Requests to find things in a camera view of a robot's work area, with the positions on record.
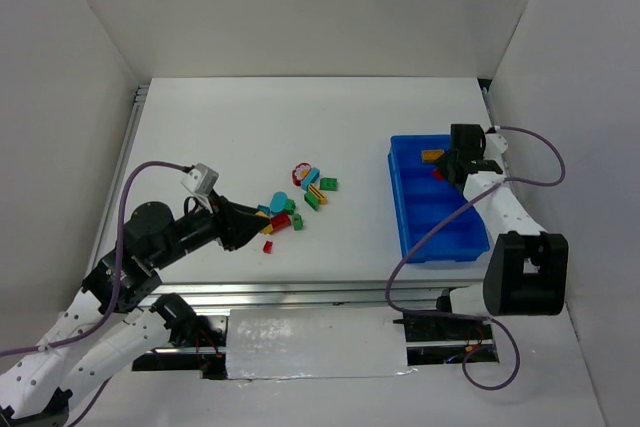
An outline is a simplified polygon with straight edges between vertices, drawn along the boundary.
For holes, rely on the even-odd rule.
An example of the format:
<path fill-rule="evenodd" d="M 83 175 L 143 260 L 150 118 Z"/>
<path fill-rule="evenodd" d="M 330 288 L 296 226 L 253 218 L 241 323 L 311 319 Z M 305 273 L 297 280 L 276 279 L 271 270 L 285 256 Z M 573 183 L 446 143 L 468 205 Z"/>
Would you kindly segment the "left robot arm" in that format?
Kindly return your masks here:
<path fill-rule="evenodd" d="M 139 305 L 161 285 L 160 270 L 211 242 L 235 251 L 268 223 L 224 197 L 180 218 L 161 202 L 137 207 L 123 226 L 123 259 L 104 255 L 35 352 L 2 374 L 2 425 L 62 426 L 86 395 L 146 351 L 223 345 L 222 331 L 177 293 Z"/>

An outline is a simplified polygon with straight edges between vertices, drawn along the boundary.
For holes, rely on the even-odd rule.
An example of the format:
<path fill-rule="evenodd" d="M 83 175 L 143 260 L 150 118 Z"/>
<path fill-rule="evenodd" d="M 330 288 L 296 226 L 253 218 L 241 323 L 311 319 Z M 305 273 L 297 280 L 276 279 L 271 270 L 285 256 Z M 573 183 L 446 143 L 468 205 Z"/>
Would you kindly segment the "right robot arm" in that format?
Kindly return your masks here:
<path fill-rule="evenodd" d="M 529 135 L 550 148 L 560 167 L 554 181 L 510 177 L 497 158 L 508 147 L 503 131 Z M 493 242 L 483 280 L 443 296 L 442 309 L 465 316 L 555 316 L 565 302 L 569 244 L 549 233 L 519 202 L 511 185 L 553 187 L 566 176 L 558 149 L 541 135 L 520 127 L 487 130 L 453 124 L 450 147 L 436 161 L 438 173 L 471 204 Z"/>

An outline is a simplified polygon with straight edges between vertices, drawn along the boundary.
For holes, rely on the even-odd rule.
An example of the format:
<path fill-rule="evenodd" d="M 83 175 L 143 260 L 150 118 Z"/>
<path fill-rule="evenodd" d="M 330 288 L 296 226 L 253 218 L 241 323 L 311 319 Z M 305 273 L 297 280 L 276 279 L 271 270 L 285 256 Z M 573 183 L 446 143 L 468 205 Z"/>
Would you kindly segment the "orange lego brick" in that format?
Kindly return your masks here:
<path fill-rule="evenodd" d="M 442 149 L 422 150 L 420 158 L 423 163 L 435 163 L 444 153 Z"/>

